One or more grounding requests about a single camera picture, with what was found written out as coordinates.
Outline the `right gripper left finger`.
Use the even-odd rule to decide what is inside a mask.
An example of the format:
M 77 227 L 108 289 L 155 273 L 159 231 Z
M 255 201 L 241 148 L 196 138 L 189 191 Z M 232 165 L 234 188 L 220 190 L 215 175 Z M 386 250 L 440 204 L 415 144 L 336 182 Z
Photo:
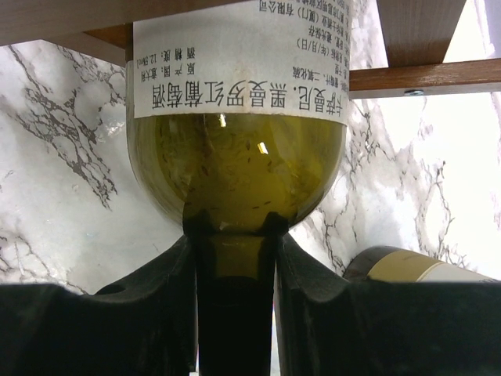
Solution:
M 56 284 L 1 287 L 4 375 L 187 375 L 195 365 L 186 237 L 93 295 Z

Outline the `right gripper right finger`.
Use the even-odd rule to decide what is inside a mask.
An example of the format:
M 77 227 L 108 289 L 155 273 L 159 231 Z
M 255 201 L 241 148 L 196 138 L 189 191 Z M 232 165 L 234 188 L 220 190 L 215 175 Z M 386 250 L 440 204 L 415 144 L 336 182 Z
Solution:
M 497 375 L 495 282 L 349 282 L 285 236 L 275 313 L 284 375 Z

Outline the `dark bottle gold foil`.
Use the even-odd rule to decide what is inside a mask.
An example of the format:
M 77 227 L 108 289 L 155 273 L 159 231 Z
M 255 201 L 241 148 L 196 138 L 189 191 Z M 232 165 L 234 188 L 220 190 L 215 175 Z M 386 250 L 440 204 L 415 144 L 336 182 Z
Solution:
M 344 272 L 344 279 L 349 281 L 367 278 L 387 282 L 497 282 L 419 252 L 390 246 L 367 248 Z

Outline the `green bottle rack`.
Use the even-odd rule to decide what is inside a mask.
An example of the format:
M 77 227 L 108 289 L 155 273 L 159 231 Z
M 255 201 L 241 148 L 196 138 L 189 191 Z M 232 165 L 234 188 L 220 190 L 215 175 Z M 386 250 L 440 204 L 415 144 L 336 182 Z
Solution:
M 244 1 L 133 23 L 127 137 L 196 262 L 203 375 L 270 372 L 282 237 L 336 179 L 350 1 Z

